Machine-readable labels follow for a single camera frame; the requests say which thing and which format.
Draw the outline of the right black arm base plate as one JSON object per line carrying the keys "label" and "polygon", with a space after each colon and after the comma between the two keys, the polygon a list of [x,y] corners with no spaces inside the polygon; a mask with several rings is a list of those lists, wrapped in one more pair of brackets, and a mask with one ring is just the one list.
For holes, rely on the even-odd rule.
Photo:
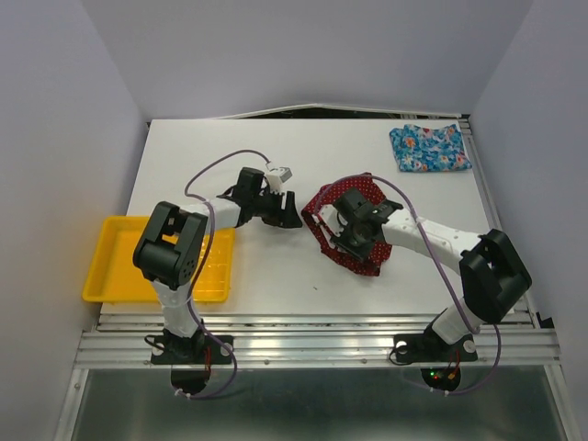
{"label": "right black arm base plate", "polygon": [[389,360],[398,365],[414,363],[440,364],[452,362],[474,362],[478,353],[471,334],[454,344],[447,344],[436,334],[396,334]]}

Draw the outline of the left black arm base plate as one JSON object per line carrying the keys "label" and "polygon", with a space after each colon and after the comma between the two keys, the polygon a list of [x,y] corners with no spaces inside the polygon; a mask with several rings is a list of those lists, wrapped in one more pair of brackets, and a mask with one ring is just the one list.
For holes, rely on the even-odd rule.
{"label": "left black arm base plate", "polygon": [[150,363],[155,366],[174,365],[230,365],[229,351],[204,334],[189,343],[180,343],[175,337],[148,335],[152,349]]}

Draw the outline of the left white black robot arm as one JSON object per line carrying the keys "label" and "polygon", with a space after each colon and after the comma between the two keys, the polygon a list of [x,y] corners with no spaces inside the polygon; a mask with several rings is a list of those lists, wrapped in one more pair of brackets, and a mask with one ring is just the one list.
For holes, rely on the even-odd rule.
{"label": "left white black robot arm", "polygon": [[132,256],[164,315],[161,334],[145,339],[153,364],[196,364],[210,354],[215,341],[197,312],[193,290],[212,240],[218,231],[239,228],[253,218],[281,229],[300,228],[295,195],[283,188],[290,177],[287,167],[245,167],[236,184],[213,199],[201,198],[186,208],[166,201],[155,206]]}

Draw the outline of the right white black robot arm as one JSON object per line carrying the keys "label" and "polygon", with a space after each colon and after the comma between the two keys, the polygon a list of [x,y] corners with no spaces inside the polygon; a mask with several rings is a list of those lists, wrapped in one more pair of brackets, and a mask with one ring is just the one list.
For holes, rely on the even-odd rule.
{"label": "right white black robot arm", "polygon": [[390,352],[400,365],[477,358],[473,335],[483,324],[499,324],[532,286],[532,277],[505,232],[463,232],[419,217],[402,204],[374,204],[350,188],[323,205],[319,223],[336,250],[365,263],[385,243],[429,257],[439,271],[459,275],[463,295],[419,334],[397,334]]}

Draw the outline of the red polka dot skirt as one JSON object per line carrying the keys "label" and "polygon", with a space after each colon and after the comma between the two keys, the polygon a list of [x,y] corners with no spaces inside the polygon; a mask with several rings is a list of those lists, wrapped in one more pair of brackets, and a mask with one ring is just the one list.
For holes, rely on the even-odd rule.
{"label": "red polka dot skirt", "polygon": [[344,192],[351,188],[357,188],[362,196],[375,205],[383,202],[385,194],[374,182],[371,173],[365,173],[365,177],[352,175],[341,182],[324,185],[319,192],[302,209],[301,216],[320,245],[320,251],[335,264],[350,270],[351,272],[366,277],[378,277],[382,265],[390,258],[392,246],[383,242],[376,242],[370,251],[367,260],[359,262],[352,255],[340,251],[330,243],[324,233],[322,224],[315,216],[315,210],[324,205],[332,205]]}

